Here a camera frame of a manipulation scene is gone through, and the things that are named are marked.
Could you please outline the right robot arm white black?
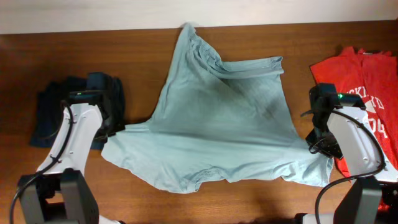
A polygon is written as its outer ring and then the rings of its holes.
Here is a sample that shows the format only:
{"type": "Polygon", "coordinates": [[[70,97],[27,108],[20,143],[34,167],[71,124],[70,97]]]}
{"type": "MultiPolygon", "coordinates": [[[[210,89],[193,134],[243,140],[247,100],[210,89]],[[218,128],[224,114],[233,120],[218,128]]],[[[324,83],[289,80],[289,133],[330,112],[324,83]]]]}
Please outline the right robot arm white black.
{"type": "Polygon", "coordinates": [[[359,95],[337,93],[333,84],[319,83],[309,91],[313,130],[309,151],[344,159],[349,177],[324,187],[313,214],[298,213],[296,223],[397,223],[397,169],[389,162],[369,125],[359,95]],[[321,214],[320,200],[335,185],[352,186],[333,213],[321,214]]]}

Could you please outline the light blue grey t-shirt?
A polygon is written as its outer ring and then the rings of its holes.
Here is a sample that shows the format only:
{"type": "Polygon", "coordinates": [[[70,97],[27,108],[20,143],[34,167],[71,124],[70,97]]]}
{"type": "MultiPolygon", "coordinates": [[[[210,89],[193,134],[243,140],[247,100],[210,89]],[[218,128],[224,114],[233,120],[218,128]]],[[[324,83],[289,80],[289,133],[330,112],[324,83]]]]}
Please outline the light blue grey t-shirt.
{"type": "Polygon", "coordinates": [[[204,182],[274,180],[323,187],[333,161],[311,154],[282,89],[282,57],[225,62],[190,24],[152,116],[108,139],[102,157],[177,194],[204,182]]]}

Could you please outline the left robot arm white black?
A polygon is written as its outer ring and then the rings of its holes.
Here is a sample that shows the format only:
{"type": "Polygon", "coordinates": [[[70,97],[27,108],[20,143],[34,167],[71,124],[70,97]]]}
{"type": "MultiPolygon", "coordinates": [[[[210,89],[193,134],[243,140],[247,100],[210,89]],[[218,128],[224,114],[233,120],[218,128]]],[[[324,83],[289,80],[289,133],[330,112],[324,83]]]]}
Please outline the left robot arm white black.
{"type": "Polygon", "coordinates": [[[20,177],[9,210],[20,203],[26,223],[110,223],[85,180],[85,167],[96,135],[113,125],[112,104],[103,90],[73,91],[61,102],[63,116],[51,150],[36,172],[20,177]]]}

